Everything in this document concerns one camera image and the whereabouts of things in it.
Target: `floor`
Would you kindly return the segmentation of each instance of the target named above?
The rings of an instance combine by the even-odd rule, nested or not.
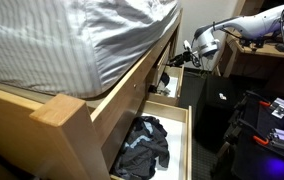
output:
[[[191,71],[188,69],[185,70],[179,106],[182,108],[188,108],[188,106],[191,105],[193,108],[194,119],[197,113],[195,111],[195,107],[198,105],[197,103],[205,83],[206,74],[202,73],[200,75],[194,71]],[[242,98],[242,94],[245,90],[259,89],[262,88],[265,84],[264,81],[255,79],[252,80],[242,77],[230,77],[230,79],[232,80],[232,83],[235,87],[237,99]],[[211,177],[210,171],[217,162],[216,154],[201,146],[201,144],[199,144],[194,138],[192,142],[192,150],[192,179],[215,179]],[[221,172],[221,174],[229,175],[229,172]]]

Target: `bed drawer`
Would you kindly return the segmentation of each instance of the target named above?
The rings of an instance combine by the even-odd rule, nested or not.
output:
[[[152,179],[191,180],[192,170],[192,116],[191,107],[181,109],[156,102],[142,103],[138,116],[151,115],[160,120],[168,132],[169,168],[156,168]],[[111,179],[120,180],[111,175]]]
[[[160,58],[157,60],[157,63],[152,67],[150,70],[148,77],[147,77],[147,83],[157,86],[161,75],[166,67],[166,64],[169,60],[170,55],[170,43],[166,46],[165,50],[163,51]]]
[[[170,83],[167,86],[170,90],[170,94],[165,96],[158,93],[148,93],[147,100],[171,106],[178,106],[181,95],[184,66],[182,66],[182,68],[167,66],[165,67],[164,72],[170,76]]]

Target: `wooden drawer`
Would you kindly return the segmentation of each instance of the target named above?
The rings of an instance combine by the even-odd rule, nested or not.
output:
[[[181,95],[184,66],[182,66],[182,68],[166,66],[164,72],[170,76],[170,83],[167,86],[171,91],[169,96],[158,93],[148,93],[147,100],[171,106],[178,106]]]
[[[156,169],[152,179],[191,180],[192,175],[192,109],[181,109],[156,102],[142,103],[138,116],[151,115],[160,120],[168,132],[169,168]]]
[[[150,70],[148,77],[147,77],[148,84],[151,84],[154,86],[157,86],[159,84],[162,73],[169,60],[169,55],[170,55],[170,43],[166,46],[165,50],[163,51],[162,55],[158,59],[155,66]]]

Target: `purple light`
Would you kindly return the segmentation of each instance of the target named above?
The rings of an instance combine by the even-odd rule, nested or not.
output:
[[[266,173],[272,179],[284,179],[284,161],[278,158],[270,158],[265,161]]]

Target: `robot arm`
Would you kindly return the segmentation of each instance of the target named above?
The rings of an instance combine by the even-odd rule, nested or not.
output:
[[[233,27],[243,38],[251,40],[279,30],[283,10],[284,5],[281,5],[255,16],[238,16],[197,29],[194,38],[198,42],[197,51],[199,56],[210,58],[219,50],[220,42],[213,37],[213,32],[217,30]]]

